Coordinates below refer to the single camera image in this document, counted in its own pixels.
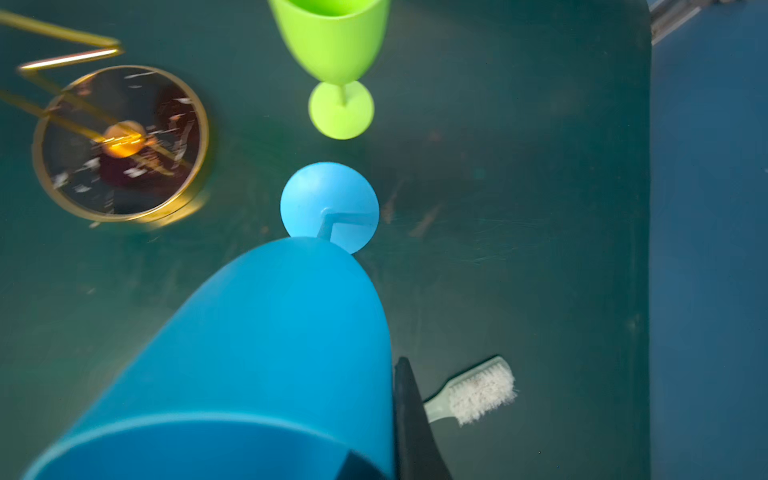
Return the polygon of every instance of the light green brush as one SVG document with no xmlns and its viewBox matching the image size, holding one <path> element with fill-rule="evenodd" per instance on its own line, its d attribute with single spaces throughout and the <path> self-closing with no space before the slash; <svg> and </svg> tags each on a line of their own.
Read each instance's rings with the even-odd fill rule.
<svg viewBox="0 0 768 480">
<path fill-rule="evenodd" d="M 466 425 L 512 403 L 516 396 L 512 370 L 503 358 L 495 356 L 450 379 L 424 404 L 424 410 L 429 423 L 456 417 L 459 425 Z"/>
</svg>

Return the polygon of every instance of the brush head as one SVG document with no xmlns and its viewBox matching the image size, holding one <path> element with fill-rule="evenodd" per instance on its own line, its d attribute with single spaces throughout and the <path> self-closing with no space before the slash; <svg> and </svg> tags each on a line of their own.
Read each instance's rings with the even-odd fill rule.
<svg viewBox="0 0 768 480">
<path fill-rule="evenodd" d="M 459 425 L 472 423 L 502 405 L 512 403 L 515 377 L 509 365 L 495 357 L 447 385 L 451 413 Z"/>
</svg>

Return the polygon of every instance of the green cup rim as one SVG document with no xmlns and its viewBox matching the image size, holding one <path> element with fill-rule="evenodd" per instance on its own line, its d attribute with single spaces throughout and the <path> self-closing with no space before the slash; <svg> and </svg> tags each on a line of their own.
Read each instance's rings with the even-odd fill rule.
<svg viewBox="0 0 768 480">
<path fill-rule="evenodd" d="M 317 13 L 312 13 L 309 10 L 305 10 L 304 8 L 299 7 L 295 3 L 293 3 L 291 0 L 273 0 L 274 2 L 282 2 L 288 4 L 289 7 L 295 8 L 299 12 L 302 12 L 304 15 L 308 15 L 310 17 L 317 17 L 317 18 L 323 18 L 323 19 L 334 19 L 334 20 L 345 20 L 347 18 L 356 17 L 357 15 L 361 15 L 363 13 L 366 13 L 369 10 L 372 10 L 374 7 L 376 7 L 378 4 L 384 2 L 385 0 L 373 0 L 366 6 L 363 10 L 360 10 L 359 12 L 350 13 L 348 15 L 320 15 Z"/>
</svg>

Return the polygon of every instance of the gold round tray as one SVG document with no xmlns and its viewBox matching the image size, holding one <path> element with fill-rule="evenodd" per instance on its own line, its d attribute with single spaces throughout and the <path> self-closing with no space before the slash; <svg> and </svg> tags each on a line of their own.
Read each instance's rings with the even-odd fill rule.
<svg viewBox="0 0 768 480">
<path fill-rule="evenodd" d="M 200 191 L 209 142 L 200 99 L 158 68 L 121 65 L 73 81 L 47 111 L 104 141 L 41 118 L 32 158 L 40 184 L 66 211 L 95 222 L 146 223 Z"/>
</svg>

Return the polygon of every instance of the cup stem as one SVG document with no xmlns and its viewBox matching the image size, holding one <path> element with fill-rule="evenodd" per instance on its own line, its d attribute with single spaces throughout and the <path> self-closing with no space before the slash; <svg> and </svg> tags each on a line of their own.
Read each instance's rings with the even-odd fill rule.
<svg viewBox="0 0 768 480">
<path fill-rule="evenodd" d="M 338 85 L 339 87 L 339 103 L 342 107 L 346 107 L 346 91 L 345 85 Z"/>
</svg>

